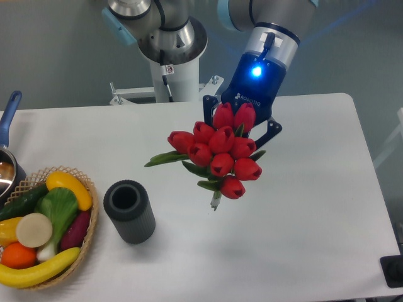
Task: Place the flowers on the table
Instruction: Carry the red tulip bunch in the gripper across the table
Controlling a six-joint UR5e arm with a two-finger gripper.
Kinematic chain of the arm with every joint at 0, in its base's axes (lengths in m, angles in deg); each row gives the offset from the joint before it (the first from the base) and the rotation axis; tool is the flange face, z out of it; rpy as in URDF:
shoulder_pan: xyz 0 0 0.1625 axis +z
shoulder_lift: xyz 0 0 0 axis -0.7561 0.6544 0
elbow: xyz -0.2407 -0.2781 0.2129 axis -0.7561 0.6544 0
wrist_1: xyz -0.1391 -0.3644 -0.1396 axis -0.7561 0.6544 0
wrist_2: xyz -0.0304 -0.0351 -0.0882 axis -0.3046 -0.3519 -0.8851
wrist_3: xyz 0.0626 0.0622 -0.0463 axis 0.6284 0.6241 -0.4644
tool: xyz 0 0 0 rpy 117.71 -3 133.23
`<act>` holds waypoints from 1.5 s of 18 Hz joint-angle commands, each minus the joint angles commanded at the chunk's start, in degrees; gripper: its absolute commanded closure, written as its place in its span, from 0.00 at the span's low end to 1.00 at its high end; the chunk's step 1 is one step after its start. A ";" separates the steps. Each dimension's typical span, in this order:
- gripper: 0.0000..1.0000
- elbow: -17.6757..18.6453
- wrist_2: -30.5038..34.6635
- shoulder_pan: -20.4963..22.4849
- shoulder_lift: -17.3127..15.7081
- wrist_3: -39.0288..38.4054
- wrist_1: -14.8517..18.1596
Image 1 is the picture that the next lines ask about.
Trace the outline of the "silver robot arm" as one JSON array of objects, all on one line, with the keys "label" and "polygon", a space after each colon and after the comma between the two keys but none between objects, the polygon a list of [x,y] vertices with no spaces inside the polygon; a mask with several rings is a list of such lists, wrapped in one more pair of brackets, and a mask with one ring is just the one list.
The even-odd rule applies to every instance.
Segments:
[{"label": "silver robot arm", "polygon": [[213,110],[229,103],[233,111],[249,103],[256,124],[267,124],[256,145],[281,132],[272,117],[272,105],[306,29],[317,1],[219,1],[222,24],[249,31],[228,88],[220,98],[214,87],[201,88],[199,59],[207,47],[207,32],[189,13],[187,1],[109,1],[102,17],[124,44],[136,43],[148,60],[158,103],[203,101],[204,120],[212,123]]}]

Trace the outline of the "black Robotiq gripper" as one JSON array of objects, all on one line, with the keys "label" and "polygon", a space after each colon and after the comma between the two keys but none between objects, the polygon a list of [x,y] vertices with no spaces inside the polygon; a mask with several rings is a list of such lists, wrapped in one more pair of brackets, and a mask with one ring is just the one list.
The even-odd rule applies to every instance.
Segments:
[{"label": "black Robotiq gripper", "polygon": [[[221,102],[230,103],[233,112],[244,103],[253,105],[256,120],[251,139],[257,150],[282,131],[282,125],[271,116],[272,105],[299,43],[297,35],[280,25],[257,23],[232,80],[221,95]],[[204,123],[212,128],[214,112],[221,102],[211,95],[202,98]]]}]

